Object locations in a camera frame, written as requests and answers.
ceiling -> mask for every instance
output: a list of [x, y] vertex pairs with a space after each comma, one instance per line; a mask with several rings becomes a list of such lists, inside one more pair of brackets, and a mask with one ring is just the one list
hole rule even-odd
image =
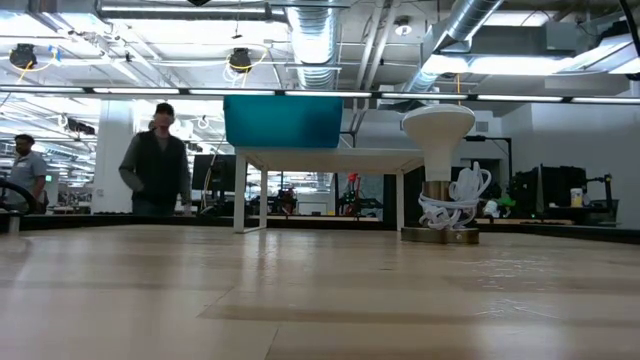
[[[14, 4], [14, 0], [0, 0]], [[111, 0], [114, 6], [185, 6], [180, 0]], [[373, 77], [373, 87], [406, 82], [418, 69], [421, 46], [427, 27], [446, 19], [453, 1], [401, 1], [396, 18], [408, 16], [412, 31], [406, 36], [389, 33], [382, 53], [382, 65]], [[371, 18], [377, 6], [372, 0], [352, 0], [351, 7], [339, 15], [337, 88], [357, 87], [358, 69], [365, 51], [365, 38], [371, 31]], [[560, 20], [574, 22], [607, 16], [618, 11], [617, 1], [505, 1], [485, 26], [539, 27], [556, 14]], [[106, 21], [67, 22], [73, 29], [55, 31], [29, 14], [0, 12], [0, 84], [65, 86], [140, 86], [140, 87], [247, 87], [295, 88], [296, 64], [287, 24], [259, 21], [191, 21], [109, 19]], [[8, 60], [18, 43], [35, 46], [36, 72], [22, 73]], [[58, 49], [55, 61], [50, 48]], [[246, 78], [233, 80], [227, 71], [227, 57], [234, 48], [250, 50], [255, 65]], [[628, 87], [624, 75], [591, 74], [563, 77], [461, 74], [440, 77], [435, 86], [442, 92], [505, 94], [614, 95]], [[0, 142], [4, 143], [0, 168], [10, 166], [13, 136], [29, 133], [48, 150], [51, 164], [72, 163], [66, 153], [82, 156], [83, 170], [92, 172], [95, 160], [95, 136], [80, 136], [64, 129], [64, 118], [73, 118], [99, 131], [100, 99], [60, 98], [0, 94]], [[162, 101], [136, 100], [135, 116], [140, 128], [152, 117], [155, 104]], [[178, 119], [174, 132], [184, 140], [201, 143], [205, 152], [214, 151], [224, 139], [223, 111], [220, 101], [172, 101]], [[474, 109], [494, 111], [496, 116], [513, 109], [500, 103], [467, 104]], [[223, 142], [223, 152], [233, 149]]]

black speaker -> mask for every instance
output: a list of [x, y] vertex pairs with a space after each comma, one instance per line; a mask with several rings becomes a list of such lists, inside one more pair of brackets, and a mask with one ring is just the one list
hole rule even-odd
[[202, 5], [206, 4], [206, 3], [208, 3], [210, 0], [187, 0], [187, 1], [189, 1], [190, 3], [192, 3], [195, 6], [202, 6]]

man in gray shirt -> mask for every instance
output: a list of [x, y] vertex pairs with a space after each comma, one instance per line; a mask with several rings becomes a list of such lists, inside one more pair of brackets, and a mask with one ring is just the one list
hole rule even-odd
[[171, 216], [178, 193], [185, 215], [191, 214], [191, 174], [184, 143], [169, 134], [175, 121], [173, 107], [159, 104], [155, 127], [137, 134], [129, 145], [120, 176], [133, 190], [133, 214]]
[[[27, 134], [17, 135], [15, 138], [18, 157], [13, 163], [9, 182], [25, 188], [37, 200], [39, 209], [44, 213], [44, 185], [47, 176], [47, 164], [40, 155], [31, 151], [35, 144], [33, 137]], [[7, 208], [25, 211], [28, 208], [24, 198], [11, 190], [7, 191]]]

desk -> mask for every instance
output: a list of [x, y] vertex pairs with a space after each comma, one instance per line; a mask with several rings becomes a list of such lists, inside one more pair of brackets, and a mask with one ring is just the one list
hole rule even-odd
[[423, 165], [423, 153], [421, 150], [390, 149], [236, 148], [236, 194], [244, 194], [247, 163], [261, 171], [260, 221], [258, 227], [245, 229], [244, 196], [235, 196], [233, 230], [236, 233], [266, 228], [269, 170], [394, 174], [396, 175], [396, 221], [397, 230], [400, 231], [404, 227], [404, 174]]

white lamp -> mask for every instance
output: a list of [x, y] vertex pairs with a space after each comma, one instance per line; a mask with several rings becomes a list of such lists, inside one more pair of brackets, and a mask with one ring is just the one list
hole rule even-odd
[[424, 151], [427, 182], [451, 181], [453, 150], [474, 123], [473, 111], [458, 105], [437, 104], [407, 113], [402, 128]]

